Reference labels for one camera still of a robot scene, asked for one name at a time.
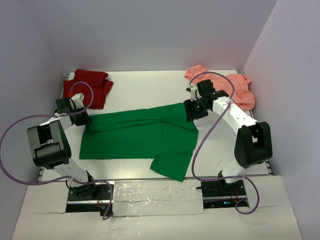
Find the green t shirt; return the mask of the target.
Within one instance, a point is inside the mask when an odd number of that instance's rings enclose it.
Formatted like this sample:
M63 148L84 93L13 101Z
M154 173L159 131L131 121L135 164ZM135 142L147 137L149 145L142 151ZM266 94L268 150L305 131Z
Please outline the green t shirt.
M183 103L96 114L84 129L80 160L151 159L155 173L182 182L198 141Z

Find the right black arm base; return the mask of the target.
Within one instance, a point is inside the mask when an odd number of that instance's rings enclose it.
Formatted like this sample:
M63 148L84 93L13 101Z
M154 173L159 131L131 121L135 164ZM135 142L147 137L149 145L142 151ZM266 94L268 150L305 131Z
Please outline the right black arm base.
M225 180L202 181L200 186L204 209L248 207L246 190L242 180L226 183Z

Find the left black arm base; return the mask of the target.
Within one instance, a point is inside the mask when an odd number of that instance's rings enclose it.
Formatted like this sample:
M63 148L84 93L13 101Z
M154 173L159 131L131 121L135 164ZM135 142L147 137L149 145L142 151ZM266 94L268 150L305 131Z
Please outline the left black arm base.
M67 213L99 213L104 216L108 206L106 217L113 215L112 202L110 202L112 191L106 183L85 184L71 187L65 181L68 188L68 197L65 211Z

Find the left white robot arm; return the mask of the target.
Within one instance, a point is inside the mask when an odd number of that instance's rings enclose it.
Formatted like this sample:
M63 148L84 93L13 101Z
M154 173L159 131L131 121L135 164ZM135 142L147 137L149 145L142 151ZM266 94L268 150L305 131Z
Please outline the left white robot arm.
M92 123L84 105L84 95L59 98L57 109L48 121L27 129L29 147L34 164L65 177L68 188L80 198L91 200L98 187L90 173L72 159L72 150L65 130L73 125Z

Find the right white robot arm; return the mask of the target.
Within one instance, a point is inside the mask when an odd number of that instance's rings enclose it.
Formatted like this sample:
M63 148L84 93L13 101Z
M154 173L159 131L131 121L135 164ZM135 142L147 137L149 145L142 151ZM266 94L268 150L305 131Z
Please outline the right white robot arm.
M208 111L219 115L236 133L234 159L219 173L217 190L227 196L235 189L239 181L254 165L262 164L273 155L270 125L259 122L241 110L224 90L215 90L207 79L197 84L190 83L186 88L190 98L183 102L186 121L207 117Z

